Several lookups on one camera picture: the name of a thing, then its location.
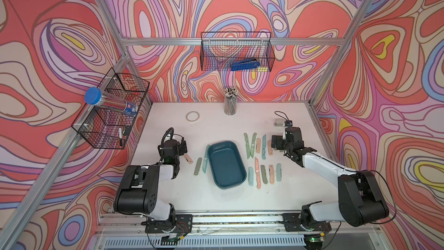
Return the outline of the peach knife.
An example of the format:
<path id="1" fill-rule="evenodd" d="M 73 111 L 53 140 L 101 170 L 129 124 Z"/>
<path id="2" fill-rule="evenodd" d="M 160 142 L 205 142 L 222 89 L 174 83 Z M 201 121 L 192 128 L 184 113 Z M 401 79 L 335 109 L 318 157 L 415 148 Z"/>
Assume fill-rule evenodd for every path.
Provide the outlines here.
<path id="1" fill-rule="evenodd" d="M 269 165 L 269 182 L 271 184 L 275 183 L 275 173 L 274 173 L 274 166 Z"/>

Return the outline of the teal knife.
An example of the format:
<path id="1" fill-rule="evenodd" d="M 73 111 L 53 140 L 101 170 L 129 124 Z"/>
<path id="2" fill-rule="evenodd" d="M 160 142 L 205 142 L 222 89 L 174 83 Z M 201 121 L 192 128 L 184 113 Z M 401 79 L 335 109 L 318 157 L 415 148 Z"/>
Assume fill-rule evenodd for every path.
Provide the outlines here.
<path id="1" fill-rule="evenodd" d="M 248 176 L 247 176 L 249 186 L 254 185 L 253 173 L 254 173 L 253 167 L 249 167 L 248 168 Z"/>
<path id="2" fill-rule="evenodd" d="M 262 137 L 261 157 L 262 157 L 262 160 L 265 160 L 267 157 L 267 135 L 266 134 L 264 134 Z"/>

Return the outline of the long pink knife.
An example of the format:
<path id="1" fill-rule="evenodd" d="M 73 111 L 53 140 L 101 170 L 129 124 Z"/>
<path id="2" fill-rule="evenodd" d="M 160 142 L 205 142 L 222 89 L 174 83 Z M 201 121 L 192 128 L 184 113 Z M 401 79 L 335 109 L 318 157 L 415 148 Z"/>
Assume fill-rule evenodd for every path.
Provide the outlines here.
<path id="1" fill-rule="evenodd" d="M 256 174 L 256 183 L 257 183 L 257 189 L 261 188 L 261 175 L 260 175 L 260 163 L 258 158 L 254 158 L 255 162 L 255 174 Z"/>

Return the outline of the masking tape roll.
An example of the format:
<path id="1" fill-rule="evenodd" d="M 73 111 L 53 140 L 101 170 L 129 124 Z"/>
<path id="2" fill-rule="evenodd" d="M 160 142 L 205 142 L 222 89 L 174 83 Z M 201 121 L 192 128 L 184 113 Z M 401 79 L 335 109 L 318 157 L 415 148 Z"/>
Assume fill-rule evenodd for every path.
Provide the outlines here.
<path id="1" fill-rule="evenodd" d="M 190 111 L 186 114 L 186 120 L 190 123 L 198 121 L 200 118 L 200 113 L 197 111 Z"/>

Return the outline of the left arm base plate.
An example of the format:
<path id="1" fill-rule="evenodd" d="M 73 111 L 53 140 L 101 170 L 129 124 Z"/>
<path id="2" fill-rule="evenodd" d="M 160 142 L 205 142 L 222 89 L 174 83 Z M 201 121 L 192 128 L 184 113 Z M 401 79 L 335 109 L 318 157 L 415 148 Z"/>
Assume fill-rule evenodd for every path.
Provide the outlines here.
<path id="1" fill-rule="evenodd" d="M 166 221 L 155 221 L 148 218 L 142 225 L 147 234 L 187 234 L 192 231 L 192 214 L 171 215 Z"/>

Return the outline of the black marker in basket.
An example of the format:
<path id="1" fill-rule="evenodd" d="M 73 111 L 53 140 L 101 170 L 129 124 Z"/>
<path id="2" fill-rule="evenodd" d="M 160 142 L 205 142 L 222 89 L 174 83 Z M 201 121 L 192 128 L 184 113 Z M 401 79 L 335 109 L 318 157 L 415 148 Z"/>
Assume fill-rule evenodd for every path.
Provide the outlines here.
<path id="1" fill-rule="evenodd" d="M 119 127 L 119 145 L 123 147 L 123 131 L 122 128 Z"/>

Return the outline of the blue capped clear tube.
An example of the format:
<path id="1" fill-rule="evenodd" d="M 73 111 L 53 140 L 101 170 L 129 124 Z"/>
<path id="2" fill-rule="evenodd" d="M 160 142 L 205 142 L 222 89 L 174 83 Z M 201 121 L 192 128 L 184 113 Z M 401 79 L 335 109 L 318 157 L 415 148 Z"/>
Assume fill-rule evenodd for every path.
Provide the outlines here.
<path id="1" fill-rule="evenodd" d="M 109 109 L 128 116 L 135 116 L 138 110 L 134 103 L 110 94 L 109 92 L 102 91 L 97 87 L 91 87 L 86 91 L 84 101 L 86 104 Z"/>

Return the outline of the small white stapler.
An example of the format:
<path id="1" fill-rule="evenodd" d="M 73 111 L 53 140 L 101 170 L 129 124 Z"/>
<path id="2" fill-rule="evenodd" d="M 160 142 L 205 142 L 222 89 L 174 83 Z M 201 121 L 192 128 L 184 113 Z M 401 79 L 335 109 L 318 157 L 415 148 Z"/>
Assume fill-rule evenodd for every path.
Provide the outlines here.
<path id="1" fill-rule="evenodd" d="M 274 126 L 275 127 L 284 127 L 285 121 L 286 121 L 285 119 L 277 118 L 274 120 Z"/>

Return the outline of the mint knife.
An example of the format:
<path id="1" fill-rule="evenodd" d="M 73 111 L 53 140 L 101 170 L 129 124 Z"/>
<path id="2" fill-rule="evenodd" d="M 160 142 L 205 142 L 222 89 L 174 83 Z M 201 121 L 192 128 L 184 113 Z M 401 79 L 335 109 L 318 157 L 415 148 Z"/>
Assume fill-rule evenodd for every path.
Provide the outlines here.
<path id="1" fill-rule="evenodd" d="M 278 182 L 282 180 L 282 165 L 280 163 L 276 165 L 276 180 Z"/>

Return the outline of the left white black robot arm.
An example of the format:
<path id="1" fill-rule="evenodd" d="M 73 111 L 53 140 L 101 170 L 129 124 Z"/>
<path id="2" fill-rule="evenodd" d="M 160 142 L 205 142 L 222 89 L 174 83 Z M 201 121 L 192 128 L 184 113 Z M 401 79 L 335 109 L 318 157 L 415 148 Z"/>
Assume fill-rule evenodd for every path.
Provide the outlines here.
<path id="1" fill-rule="evenodd" d="M 180 157 L 187 153 L 185 138 L 181 135 L 179 138 L 170 127 L 157 147 L 160 155 L 157 163 L 126 168 L 114 198 L 114 212 L 175 223 L 175 208 L 158 198 L 158 187 L 159 183 L 173 180 L 179 174 Z"/>

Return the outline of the dark teal storage tray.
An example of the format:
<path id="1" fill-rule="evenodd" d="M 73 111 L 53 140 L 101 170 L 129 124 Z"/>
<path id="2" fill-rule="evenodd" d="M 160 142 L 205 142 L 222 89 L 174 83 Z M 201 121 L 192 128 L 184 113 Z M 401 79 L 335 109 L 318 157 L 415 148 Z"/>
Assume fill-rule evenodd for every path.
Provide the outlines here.
<path id="1" fill-rule="evenodd" d="M 208 160 L 218 188 L 230 189 L 245 182 L 247 172 L 234 142 L 223 141 L 211 145 Z"/>

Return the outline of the clear pencil cup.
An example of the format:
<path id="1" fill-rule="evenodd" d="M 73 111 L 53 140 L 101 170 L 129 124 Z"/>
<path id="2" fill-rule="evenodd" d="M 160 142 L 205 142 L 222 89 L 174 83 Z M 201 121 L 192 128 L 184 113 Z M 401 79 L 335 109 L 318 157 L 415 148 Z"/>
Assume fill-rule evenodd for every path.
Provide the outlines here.
<path id="1" fill-rule="evenodd" d="M 237 108 L 237 96 L 238 96 L 238 90 L 235 87 L 228 87 L 224 89 L 224 112 L 227 115 L 234 115 L 236 113 Z"/>

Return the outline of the beige knife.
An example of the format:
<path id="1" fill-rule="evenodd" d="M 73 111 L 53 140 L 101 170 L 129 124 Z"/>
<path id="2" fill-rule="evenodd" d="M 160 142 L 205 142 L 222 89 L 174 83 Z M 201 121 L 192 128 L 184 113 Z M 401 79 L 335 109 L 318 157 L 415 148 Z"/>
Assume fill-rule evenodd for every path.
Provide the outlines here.
<path id="1" fill-rule="evenodd" d="M 192 158 L 191 158 L 187 153 L 184 154 L 184 157 L 185 157 L 185 159 L 187 160 L 187 162 L 188 162 L 189 164 L 193 164 L 193 160 L 192 160 Z"/>

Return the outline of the olive knife tray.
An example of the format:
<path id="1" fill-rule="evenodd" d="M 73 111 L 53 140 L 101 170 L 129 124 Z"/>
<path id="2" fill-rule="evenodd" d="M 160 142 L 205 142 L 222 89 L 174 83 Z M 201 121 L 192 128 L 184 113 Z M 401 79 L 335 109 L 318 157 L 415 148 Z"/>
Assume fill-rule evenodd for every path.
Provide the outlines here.
<path id="1" fill-rule="evenodd" d="M 262 181 L 264 184 L 268 183 L 268 178 L 267 178 L 267 172 L 266 172 L 266 168 L 265 165 L 261 165 L 261 175 L 262 175 Z"/>
<path id="2" fill-rule="evenodd" d="M 194 169 L 194 175 L 197 176 L 200 172 L 201 164 L 202 164 L 202 157 L 199 157 L 198 160 L 195 163 L 195 169 Z"/>

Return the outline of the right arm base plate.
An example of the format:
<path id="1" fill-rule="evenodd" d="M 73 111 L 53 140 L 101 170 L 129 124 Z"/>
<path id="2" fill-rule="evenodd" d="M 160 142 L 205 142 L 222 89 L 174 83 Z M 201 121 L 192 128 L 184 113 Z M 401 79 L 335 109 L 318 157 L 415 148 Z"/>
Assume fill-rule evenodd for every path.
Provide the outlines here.
<path id="1" fill-rule="evenodd" d="M 329 233 L 332 228 L 328 221 L 315 221 L 305 212 L 284 213 L 281 223 L 287 232 L 318 232 Z"/>

